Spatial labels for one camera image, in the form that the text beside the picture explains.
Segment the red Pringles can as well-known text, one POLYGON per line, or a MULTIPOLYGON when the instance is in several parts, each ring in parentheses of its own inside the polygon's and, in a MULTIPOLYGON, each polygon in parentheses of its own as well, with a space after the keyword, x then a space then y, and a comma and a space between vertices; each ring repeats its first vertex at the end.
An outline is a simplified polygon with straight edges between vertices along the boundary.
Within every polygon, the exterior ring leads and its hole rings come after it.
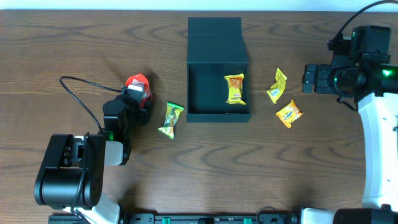
POLYGON ((152 102, 152 92, 149 86, 148 79, 141 73, 129 77, 125 82, 125 87, 135 89, 140 86, 142 88, 142 98, 140 102, 140 108, 145 108, 146 103, 152 102))

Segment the green snack packet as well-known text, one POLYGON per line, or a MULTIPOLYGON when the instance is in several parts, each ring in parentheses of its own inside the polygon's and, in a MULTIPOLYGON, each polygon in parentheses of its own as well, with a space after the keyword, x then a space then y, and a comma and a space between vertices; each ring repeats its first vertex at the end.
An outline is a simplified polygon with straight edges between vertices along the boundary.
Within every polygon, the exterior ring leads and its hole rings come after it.
POLYGON ((183 106, 168 102, 164 125, 160 127, 158 131, 165 134, 168 138, 174 139, 175 137, 174 127, 183 111, 184 111, 183 106))

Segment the yellow orange snack packet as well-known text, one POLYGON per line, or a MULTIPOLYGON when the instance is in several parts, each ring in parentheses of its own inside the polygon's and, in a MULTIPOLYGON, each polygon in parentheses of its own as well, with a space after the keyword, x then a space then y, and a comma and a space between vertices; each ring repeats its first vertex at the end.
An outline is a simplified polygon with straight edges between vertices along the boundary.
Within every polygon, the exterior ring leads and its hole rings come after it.
POLYGON ((246 103, 243 100, 244 74, 227 75, 224 78, 228 83, 228 99, 226 102, 231 105, 245 105, 246 103))

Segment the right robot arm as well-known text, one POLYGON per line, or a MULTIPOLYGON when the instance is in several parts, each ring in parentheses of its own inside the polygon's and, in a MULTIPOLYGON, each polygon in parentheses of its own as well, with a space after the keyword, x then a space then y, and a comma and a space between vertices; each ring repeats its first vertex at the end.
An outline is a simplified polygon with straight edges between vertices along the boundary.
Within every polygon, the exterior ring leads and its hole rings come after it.
POLYGON ((359 26, 350 39, 328 43, 331 64, 308 64, 303 92, 352 98, 364 131, 366 181, 361 208, 301 207, 290 223, 397 223, 397 65, 390 63, 391 30, 359 26))

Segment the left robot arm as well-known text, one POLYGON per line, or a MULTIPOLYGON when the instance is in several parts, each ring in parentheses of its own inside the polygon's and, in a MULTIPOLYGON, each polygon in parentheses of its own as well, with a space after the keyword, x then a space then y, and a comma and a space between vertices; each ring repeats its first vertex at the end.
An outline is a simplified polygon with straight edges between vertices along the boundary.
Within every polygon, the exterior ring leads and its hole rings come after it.
POLYGON ((132 131, 149 120, 143 100, 144 87, 129 85, 103 105, 98 134, 53 134, 35 180, 35 201, 71 213, 69 223, 129 223, 120 205, 103 193, 103 175, 106 166, 128 161, 132 131))

